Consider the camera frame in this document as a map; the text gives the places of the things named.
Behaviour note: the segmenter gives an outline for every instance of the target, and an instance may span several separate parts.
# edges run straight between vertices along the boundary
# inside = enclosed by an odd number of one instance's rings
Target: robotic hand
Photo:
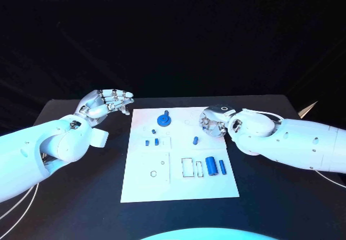
[[[126,105],[134,102],[133,96],[116,89],[94,90],[74,114],[0,137],[0,202],[80,160],[90,145],[106,146],[108,132],[93,127],[108,113],[130,114]]]
[[[228,105],[204,110],[199,126],[214,137],[228,132],[248,155],[302,169],[346,173],[346,131],[333,126],[248,109],[237,112]]]

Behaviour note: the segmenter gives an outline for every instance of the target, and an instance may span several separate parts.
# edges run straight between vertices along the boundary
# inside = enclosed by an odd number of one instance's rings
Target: black tabletop
[[[74,113],[78,102],[49,101],[35,124]],[[142,98],[129,108],[214,104],[299,119],[283,95]],[[110,114],[97,128],[110,132],[106,147],[91,146],[82,159],[41,183],[32,208],[7,239],[137,240],[204,227],[240,229],[279,239],[346,238],[346,189],[312,170],[245,155],[229,135],[225,142],[240,197],[121,203],[131,115]],[[326,175],[341,181],[335,173]],[[5,202],[6,207],[18,199]],[[16,222],[23,207],[3,219],[0,233]]]

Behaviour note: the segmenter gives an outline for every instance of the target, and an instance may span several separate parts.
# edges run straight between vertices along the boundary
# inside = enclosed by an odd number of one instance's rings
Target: table
[[[49,101],[35,124],[74,113],[78,102]],[[283,95],[142,98],[134,99],[129,108],[214,104],[299,119]],[[136,240],[202,227],[240,229],[279,239],[346,238],[346,190],[315,171],[245,155],[229,135],[225,142],[240,197],[121,203],[131,115],[116,112],[97,127],[110,132],[106,147],[91,146],[82,159],[42,182],[32,208],[7,239]],[[335,173],[326,175],[341,182]],[[6,229],[25,207],[5,218]]]

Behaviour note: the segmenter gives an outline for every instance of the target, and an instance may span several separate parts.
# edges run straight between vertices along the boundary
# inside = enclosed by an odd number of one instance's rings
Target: blue battery
[[[209,156],[205,159],[205,163],[206,163],[206,168],[208,168],[208,174],[209,176],[215,176],[219,174],[218,172],[218,168],[217,168],[217,163],[215,163],[215,158],[212,156]]]
[[[227,169],[225,169],[225,164],[224,164],[224,160],[219,160],[219,167],[221,167],[221,172],[222,172],[222,175],[227,175]]]
[[[193,138],[193,145],[198,145],[198,143],[199,143],[199,137],[196,136],[196,137]]]

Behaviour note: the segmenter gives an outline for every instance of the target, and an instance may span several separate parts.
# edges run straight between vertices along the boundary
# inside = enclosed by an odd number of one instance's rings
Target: small blue part
[[[169,111],[165,111],[165,114],[157,118],[157,124],[162,127],[168,127],[172,124],[172,117],[169,116]]]
[[[222,175],[227,175],[227,169],[225,169],[225,164],[224,164],[224,160],[219,160],[219,167],[221,167],[221,172],[222,172]]]
[[[215,176],[219,174],[218,172],[218,168],[217,168],[217,163],[215,163],[215,158],[212,156],[209,156],[205,159],[205,163],[206,163],[206,168],[208,168],[208,174],[209,176]]]
[[[196,137],[193,138],[193,145],[198,145],[198,143],[199,143],[199,137],[196,136]]]

